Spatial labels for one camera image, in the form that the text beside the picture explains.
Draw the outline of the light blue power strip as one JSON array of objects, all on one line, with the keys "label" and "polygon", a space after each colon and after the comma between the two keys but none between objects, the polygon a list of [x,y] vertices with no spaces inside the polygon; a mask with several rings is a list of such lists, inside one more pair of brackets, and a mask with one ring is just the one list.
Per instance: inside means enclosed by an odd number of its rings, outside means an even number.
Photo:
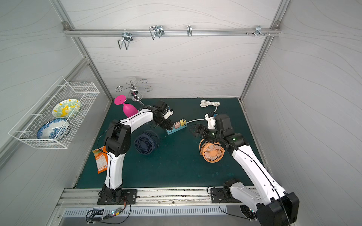
[{"label": "light blue power strip", "polygon": [[178,131],[180,131],[182,129],[185,129],[185,128],[186,128],[186,125],[182,124],[182,123],[180,123],[178,121],[173,125],[173,128],[171,130],[166,130],[166,132],[167,132],[168,135],[170,135],[170,134],[173,134],[173,133],[178,132]]}]

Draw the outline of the yellow USB plug adapter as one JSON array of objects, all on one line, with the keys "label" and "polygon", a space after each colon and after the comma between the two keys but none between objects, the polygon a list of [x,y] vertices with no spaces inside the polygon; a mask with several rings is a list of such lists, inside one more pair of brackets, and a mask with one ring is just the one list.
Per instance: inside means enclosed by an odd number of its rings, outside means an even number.
[{"label": "yellow USB plug adapter", "polygon": [[185,126],[186,125],[186,120],[185,119],[181,119],[180,120],[180,126]]}]

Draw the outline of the pink USB plug adapter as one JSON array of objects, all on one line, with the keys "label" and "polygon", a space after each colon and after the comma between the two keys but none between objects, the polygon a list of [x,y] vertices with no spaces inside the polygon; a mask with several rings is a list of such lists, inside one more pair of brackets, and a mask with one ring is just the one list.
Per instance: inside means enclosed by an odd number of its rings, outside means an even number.
[{"label": "pink USB plug adapter", "polygon": [[174,129],[180,128],[180,122],[179,121],[175,122],[173,127],[174,127]]}]

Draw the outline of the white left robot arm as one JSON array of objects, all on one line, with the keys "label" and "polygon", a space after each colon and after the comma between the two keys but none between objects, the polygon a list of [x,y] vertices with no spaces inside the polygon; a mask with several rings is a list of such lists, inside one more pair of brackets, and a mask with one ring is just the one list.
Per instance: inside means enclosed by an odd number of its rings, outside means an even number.
[{"label": "white left robot arm", "polygon": [[105,132],[105,148],[108,154],[107,176],[99,193],[98,205],[119,205],[128,201],[135,203],[136,189],[123,188],[123,162],[127,151],[131,147],[131,134],[139,127],[154,121],[157,126],[165,130],[173,128],[173,122],[169,119],[173,115],[173,109],[164,101],[156,105],[144,106],[139,112],[126,119],[113,120]]}]

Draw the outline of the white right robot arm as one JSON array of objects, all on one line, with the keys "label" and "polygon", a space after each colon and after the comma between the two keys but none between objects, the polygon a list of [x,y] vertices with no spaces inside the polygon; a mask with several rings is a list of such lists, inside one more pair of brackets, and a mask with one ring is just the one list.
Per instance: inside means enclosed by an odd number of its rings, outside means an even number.
[{"label": "white right robot arm", "polygon": [[196,124],[190,131],[208,144],[224,148],[237,161],[255,186],[253,191],[242,182],[231,180],[224,185],[224,197],[249,207],[262,226],[290,226],[297,221],[299,198],[288,193],[268,173],[240,133],[235,133],[228,115],[207,117],[208,125]]}]

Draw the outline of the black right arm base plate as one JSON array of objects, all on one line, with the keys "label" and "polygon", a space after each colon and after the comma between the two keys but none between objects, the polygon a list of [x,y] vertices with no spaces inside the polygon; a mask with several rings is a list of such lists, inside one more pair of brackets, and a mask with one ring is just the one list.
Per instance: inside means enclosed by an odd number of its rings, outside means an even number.
[{"label": "black right arm base plate", "polygon": [[241,201],[234,199],[225,188],[209,186],[207,193],[210,195],[212,203],[241,203]]}]

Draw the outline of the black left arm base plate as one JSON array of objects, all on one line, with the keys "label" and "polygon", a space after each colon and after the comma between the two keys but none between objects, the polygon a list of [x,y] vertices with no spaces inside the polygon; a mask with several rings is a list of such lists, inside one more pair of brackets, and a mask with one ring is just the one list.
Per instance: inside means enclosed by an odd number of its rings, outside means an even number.
[{"label": "black left arm base plate", "polygon": [[121,205],[122,203],[135,204],[137,199],[137,189],[109,189],[104,187],[99,192],[98,205]]}]

